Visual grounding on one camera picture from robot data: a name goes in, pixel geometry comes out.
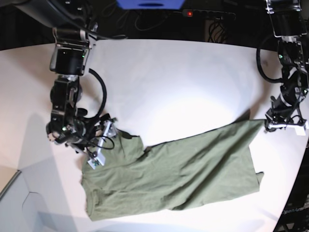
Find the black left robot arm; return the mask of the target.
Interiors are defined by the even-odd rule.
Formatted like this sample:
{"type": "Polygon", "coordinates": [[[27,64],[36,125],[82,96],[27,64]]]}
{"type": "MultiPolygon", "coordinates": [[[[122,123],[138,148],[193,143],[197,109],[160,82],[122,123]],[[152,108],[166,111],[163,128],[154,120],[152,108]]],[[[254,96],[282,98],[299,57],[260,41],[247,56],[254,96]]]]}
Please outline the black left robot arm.
{"type": "Polygon", "coordinates": [[[266,11],[273,32],[262,40],[256,51],[256,64],[262,78],[280,84],[278,97],[271,97],[266,112],[265,130],[293,128],[298,136],[305,136],[309,122],[302,117],[301,102],[309,93],[309,29],[302,16],[299,0],[267,0],[266,11]],[[261,48],[270,38],[278,41],[281,77],[271,79],[262,68],[261,48]]]}

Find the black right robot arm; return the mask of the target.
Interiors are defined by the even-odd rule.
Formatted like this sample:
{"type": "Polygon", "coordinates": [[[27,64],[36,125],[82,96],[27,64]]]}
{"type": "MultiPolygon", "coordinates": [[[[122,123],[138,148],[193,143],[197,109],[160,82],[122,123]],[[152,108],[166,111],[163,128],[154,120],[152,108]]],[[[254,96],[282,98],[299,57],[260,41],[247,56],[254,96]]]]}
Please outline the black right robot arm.
{"type": "Polygon", "coordinates": [[[87,0],[14,0],[12,5],[53,30],[55,48],[50,70],[57,79],[50,91],[51,119],[46,126],[49,140],[87,156],[93,169],[103,166],[104,144],[117,132],[114,119],[103,114],[106,86],[87,65],[99,38],[92,5],[87,0]],[[102,102],[93,117],[77,106],[83,93],[80,78],[86,74],[93,75],[102,89],[102,102]]]}

